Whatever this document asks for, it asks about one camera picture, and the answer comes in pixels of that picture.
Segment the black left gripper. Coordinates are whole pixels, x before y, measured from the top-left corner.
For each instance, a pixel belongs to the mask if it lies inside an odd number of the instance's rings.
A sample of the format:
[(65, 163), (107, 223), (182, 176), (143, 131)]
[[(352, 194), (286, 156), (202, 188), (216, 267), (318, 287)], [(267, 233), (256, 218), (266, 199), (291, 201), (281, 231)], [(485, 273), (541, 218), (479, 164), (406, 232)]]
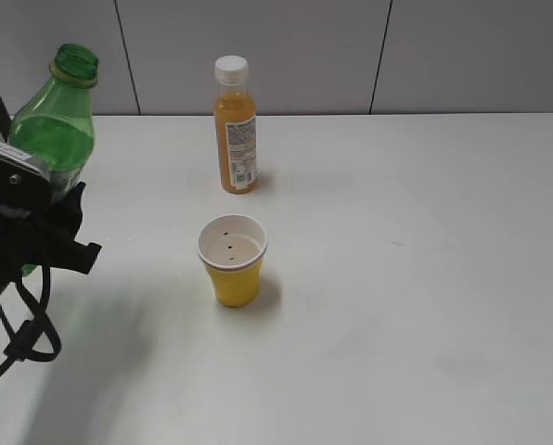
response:
[[(37, 246), (30, 259), (37, 262), (23, 266), (30, 275), (38, 266), (89, 274), (102, 249), (99, 244), (83, 245), (75, 240), (83, 222), (82, 197), (86, 183), (79, 182), (60, 201), (50, 202), (50, 174), (47, 164), (0, 141), (0, 261), (20, 249), (20, 229), (30, 217), (37, 231)], [(0, 265), (0, 294), (9, 279)]]

